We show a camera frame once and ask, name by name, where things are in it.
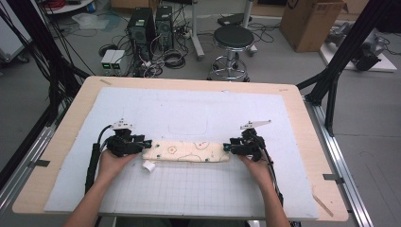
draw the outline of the white paper sheet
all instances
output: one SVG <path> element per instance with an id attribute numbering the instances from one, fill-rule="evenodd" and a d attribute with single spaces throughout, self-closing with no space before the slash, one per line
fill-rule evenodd
<path id="1" fill-rule="evenodd" d="M 292 219 L 314 219 L 318 211 L 289 123 L 276 95 L 103 88 L 61 167 L 45 211 L 70 212 L 83 197 L 92 144 L 107 125 L 126 119 L 146 139 L 228 143 L 248 121 L 274 160 L 284 209 Z M 103 140 L 113 135 L 106 131 Z M 263 218 L 264 206 L 248 169 L 232 155 L 227 163 L 156 163 L 152 173 L 137 158 L 114 180 L 101 213 Z"/>

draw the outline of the cardboard box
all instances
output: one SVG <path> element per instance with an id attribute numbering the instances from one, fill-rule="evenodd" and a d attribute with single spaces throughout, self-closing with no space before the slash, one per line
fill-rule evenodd
<path id="1" fill-rule="evenodd" d="M 342 0 L 288 0 L 280 30 L 296 52 L 319 51 L 344 4 Z"/>
<path id="2" fill-rule="evenodd" d="M 159 6 L 160 0 L 111 0 L 114 9 L 151 8 L 153 13 Z"/>

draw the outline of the floor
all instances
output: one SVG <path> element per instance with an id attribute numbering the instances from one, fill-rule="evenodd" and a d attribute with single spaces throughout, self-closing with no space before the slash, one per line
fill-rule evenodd
<path id="1" fill-rule="evenodd" d="M 74 13 L 66 13 L 59 22 L 70 31 L 66 38 L 74 46 L 85 63 L 96 75 L 103 75 L 99 48 L 118 41 L 124 35 L 127 22 L 109 13 L 98 10 L 102 18 L 110 20 L 103 30 L 79 30 L 70 19 Z M 210 33 L 218 28 L 220 15 L 199 19 L 200 33 Z M 254 17 L 252 23 L 274 26 L 279 18 Z M 248 66 L 251 82 L 297 84 L 320 73 L 325 64 L 317 52 L 295 53 L 278 29 L 267 31 L 271 37 L 263 36 L 272 43 L 257 42 L 257 53 L 240 58 Z M 395 34 L 380 34 L 391 44 L 388 48 L 401 52 L 401 37 Z M 187 41 L 189 53 L 182 69 L 164 69 L 160 79 L 200 79 L 208 76 L 210 63 L 222 51 L 212 45 L 210 35 L 201 35 L 200 42 L 205 58 L 197 61 L 193 45 Z M 401 68 L 400 55 L 384 55 Z M 73 54 L 74 63 L 89 72 Z M 0 144 L 2 154 L 0 168 L 3 169 L 13 152 L 19 147 L 29 130 L 48 105 L 48 83 L 36 67 L 35 62 L 14 61 L 0 69 Z M 303 95 L 311 88 L 302 91 Z M 375 226 L 401 226 L 401 71 L 394 73 L 342 72 L 334 117 L 334 133 L 360 196 Z M 11 206 L 0 217 L 0 226 L 58 226 L 66 216 L 26 216 L 12 213 Z M 111 226 L 112 218 L 105 218 L 101 226 Z M 303 222 L 303 226 L 357 226 L 352 214 L 346 222 Z"/>

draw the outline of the computer case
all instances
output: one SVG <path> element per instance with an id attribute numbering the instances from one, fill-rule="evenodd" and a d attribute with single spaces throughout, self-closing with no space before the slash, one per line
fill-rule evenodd
<path id="1" fill-rule="evenodd" d="M 153 58 L 156 42 L 156 30 L 151 8 L 135 8 L 127 25 L 127 31 L 133 49 L 140 51 L 141 58 L 150 61 Z"/>
<path id="2" fill-rule="evenodd" d="M 171 6 L 159 6 L 156 11 L 156 32 L 159 37 L 159 49 L 168 50 L 174 48 L 173 33 L 173 9 Z"/>

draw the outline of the hand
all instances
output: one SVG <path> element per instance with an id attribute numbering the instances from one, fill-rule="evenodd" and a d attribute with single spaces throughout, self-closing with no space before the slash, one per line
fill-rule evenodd
<path id="1" fill-rule="evenodd" d="M 137 155 L 131 154 L 125 157 L 117 157 L 109 149 L 104 150 L 100 156 L 99 172 L 96 180 L 110 183 L 123 170 L 124 166 Z"/>
<path id="2" fill-rule="evenodd" d="M 250 170 L 253 178 L 256 180 L 257 184 L 261 189 L 262 187 L 266 186 L 273 187 L 270 169 L 268 163 L 266 162 L 266 155 L 263 155 L 262 159 L 260 159 L 257 162 L 248 159 L 244 155 L 237 155 L 237 156 Z"/>

